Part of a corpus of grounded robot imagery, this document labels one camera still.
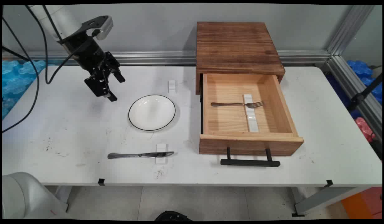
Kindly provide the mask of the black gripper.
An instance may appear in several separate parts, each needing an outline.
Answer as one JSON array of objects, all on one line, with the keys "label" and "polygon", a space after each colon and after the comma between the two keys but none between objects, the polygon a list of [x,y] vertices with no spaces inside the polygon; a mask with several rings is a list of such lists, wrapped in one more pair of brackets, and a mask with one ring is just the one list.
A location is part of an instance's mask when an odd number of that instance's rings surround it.
[{"label": "black gripper", "polygon": [[114,102],[118,98],[109,88],[109,76],[111,73],[114,74],[119,83],[125,82],[125,78],[121,74],[120,63],[116,58],[110,52],[104,53],[94,40],[94,37],[99,33],[100,31],[93,31],[89,36],[84,31],[60,40],[60,44],[69,54],[62,62],[62,65],[68,62],[69,59],[75,60],[81,68],[90,72],[90,77],[86,78],[84,82],[94,95],[96,97],[103,96]]}]

